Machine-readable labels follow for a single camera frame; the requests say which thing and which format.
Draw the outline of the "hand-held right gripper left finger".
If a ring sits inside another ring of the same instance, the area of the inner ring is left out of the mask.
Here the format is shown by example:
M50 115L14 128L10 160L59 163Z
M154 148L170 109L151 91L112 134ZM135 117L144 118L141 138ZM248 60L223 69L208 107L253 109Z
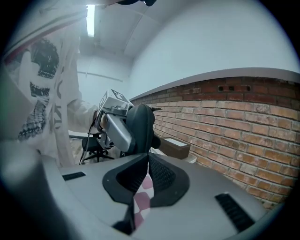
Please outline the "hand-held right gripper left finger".
M114 177L105 176L119 166L145 160L137 154L91 165L58 168L54 158L43 156L42 164L54 210L63 221L58 236L149 236L144 221L135 229L132 192Z

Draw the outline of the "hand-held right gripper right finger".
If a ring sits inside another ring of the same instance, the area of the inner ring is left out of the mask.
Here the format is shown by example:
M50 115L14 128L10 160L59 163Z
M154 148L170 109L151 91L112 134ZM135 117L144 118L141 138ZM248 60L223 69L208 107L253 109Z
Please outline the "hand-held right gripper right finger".
M149 155L154 196L139 240L252 240L268 225L262 204L221 173Z

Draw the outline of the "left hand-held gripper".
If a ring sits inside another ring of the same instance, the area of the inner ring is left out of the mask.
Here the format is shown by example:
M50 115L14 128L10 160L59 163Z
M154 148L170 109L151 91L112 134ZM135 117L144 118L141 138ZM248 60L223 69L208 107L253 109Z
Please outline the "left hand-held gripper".
M97 129L101 134L99 144L102 148L116 146L123 152L132 152L135 148L135 139L126 125L126 117L133 104L127 98L113 90L108 89L98 106L99 119L101 112L106 114L105 129Z

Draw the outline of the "person's left hand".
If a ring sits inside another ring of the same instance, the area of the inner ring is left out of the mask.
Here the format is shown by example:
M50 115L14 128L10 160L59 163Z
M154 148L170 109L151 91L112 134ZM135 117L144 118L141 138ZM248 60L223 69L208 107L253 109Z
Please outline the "person's left hand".
M105 113L101 112L100 114L100 119L98 117L98 112L95 111L94 112L94 115L93 115L93 127L95 128L99 128L99 129L105 129L106 128L106 125L107 125L107 116Z

